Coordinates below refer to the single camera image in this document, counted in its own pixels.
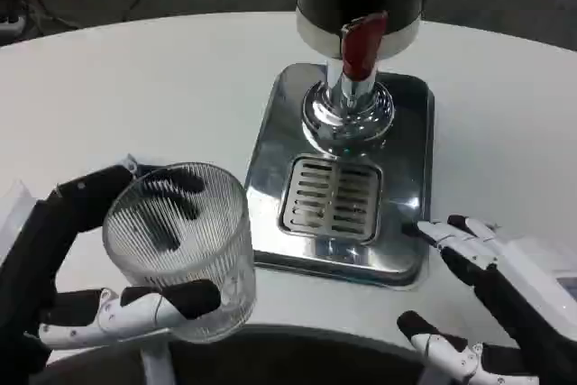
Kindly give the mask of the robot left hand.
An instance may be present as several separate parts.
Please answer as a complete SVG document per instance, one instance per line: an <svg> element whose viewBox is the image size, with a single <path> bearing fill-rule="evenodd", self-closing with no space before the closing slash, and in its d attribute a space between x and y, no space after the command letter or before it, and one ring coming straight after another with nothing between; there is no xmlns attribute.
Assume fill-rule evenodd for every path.
<svg viewBox="0 0 577 385"><path fill-rule="evenodd" d="M210 280L58 292L55 278L81 233L103 225L142 172L120 163L73 179L34 203L1 260L1 382L26 384L55 350L110 345L198 319L221 305Z"/></svg>

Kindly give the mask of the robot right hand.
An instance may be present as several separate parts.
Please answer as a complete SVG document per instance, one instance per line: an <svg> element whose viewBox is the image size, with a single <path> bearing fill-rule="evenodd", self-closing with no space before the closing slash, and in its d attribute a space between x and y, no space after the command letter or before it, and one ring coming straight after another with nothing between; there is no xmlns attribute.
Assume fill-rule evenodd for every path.
<svg viewBox="0 0 577 385"><path fill-rule="evenodd" d="M440 332L413 310L398 317L413 348L459 384L574 384L576 268L523 239L499 238L470 216L407 223L404 234L427 242L449 271L516 342L506 347Z"/></svg>

